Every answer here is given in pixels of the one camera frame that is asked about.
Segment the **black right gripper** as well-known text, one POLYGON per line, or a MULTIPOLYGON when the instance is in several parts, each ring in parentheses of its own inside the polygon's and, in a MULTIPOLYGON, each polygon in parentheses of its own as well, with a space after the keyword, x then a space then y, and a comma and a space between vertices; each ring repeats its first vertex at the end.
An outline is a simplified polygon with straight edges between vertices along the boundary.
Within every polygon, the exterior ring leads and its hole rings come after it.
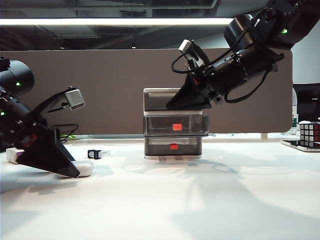
POLYGON ((166 104, 168 110, 203 110, 212 107, 211 102, 220 105, 226 93, 226 67, 213 64, 195 67, 187 74, 183 86, 166 104))

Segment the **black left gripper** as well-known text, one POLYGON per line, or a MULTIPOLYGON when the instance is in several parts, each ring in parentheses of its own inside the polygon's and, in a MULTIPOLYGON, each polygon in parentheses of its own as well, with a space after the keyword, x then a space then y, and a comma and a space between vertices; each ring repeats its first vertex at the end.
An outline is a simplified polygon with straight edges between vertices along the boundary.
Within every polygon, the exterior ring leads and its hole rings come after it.
POLYGON ((42 116, 25 127, 13 146, 24 150, 17 162, 22 165, 76 178, 80 171, 75 160, 57 137, 57 131, 48 128, 48 121, 42 116))

